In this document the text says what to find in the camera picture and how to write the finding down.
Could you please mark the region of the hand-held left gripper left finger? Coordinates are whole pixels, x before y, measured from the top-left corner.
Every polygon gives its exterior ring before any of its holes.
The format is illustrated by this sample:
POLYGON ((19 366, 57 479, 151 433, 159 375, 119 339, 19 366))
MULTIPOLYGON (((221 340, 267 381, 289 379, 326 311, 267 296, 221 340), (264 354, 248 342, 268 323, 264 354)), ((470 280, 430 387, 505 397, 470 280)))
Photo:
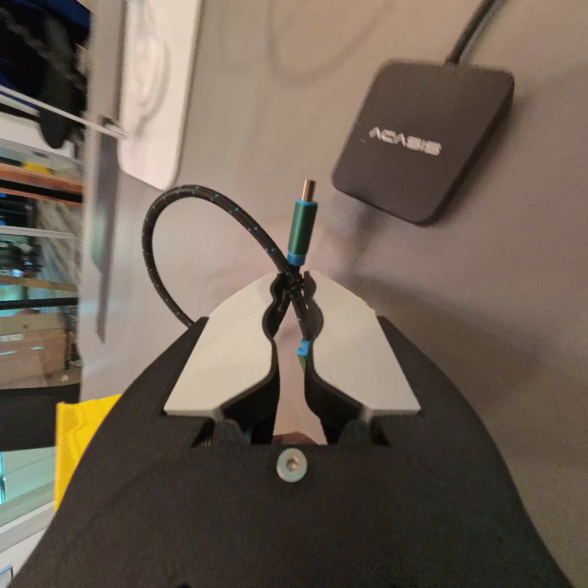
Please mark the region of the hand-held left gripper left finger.
POLYGON ((268 273, 210 314, 164 405, 168 416, 236 421, 252 430, 275 417, 279 368, 270 323, 278 276, 268 273))

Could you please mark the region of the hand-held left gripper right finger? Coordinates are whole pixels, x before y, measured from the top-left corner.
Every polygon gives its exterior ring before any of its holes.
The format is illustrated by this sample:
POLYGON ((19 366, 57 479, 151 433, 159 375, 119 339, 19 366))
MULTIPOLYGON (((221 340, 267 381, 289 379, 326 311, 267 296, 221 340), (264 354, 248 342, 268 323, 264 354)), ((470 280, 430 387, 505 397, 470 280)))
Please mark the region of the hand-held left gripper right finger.
POLYGON ((304 296, 305 399, 327 436, 353 420, 417 415, 421 405, 375 310, 316 270, 305 273, 304 296))

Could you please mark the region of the yellow plastic bin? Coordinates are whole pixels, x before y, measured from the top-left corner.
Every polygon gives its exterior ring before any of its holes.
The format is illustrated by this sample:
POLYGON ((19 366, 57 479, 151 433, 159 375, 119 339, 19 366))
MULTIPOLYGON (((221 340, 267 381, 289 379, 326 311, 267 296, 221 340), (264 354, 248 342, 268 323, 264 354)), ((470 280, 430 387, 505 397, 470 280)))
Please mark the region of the yellow plastic bin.
POLYGON ((121 394, 79 403, 60 402, 55 418, 54 511, 87 448, 121 394))

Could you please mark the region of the black square hub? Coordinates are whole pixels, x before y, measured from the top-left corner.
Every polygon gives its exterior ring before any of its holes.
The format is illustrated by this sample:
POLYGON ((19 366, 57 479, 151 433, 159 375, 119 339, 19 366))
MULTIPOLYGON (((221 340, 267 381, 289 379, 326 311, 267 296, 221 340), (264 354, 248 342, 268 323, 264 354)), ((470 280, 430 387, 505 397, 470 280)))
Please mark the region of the black square hub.
POLYGON ((333 187, 407 223, 436 222, 508 113, 514 87, 507 70, 387 61, 357 112, 333 187))

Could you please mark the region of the white monitor stand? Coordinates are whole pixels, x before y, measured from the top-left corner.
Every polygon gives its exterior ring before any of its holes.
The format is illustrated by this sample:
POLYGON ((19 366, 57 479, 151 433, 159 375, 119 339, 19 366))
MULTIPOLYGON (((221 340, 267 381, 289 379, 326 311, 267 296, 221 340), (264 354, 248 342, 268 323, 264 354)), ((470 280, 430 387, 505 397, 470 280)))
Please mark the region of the white monitor stand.
POLYGON ((179 169, 203 1, 126 1, 121 170, 167 190, 179 169))

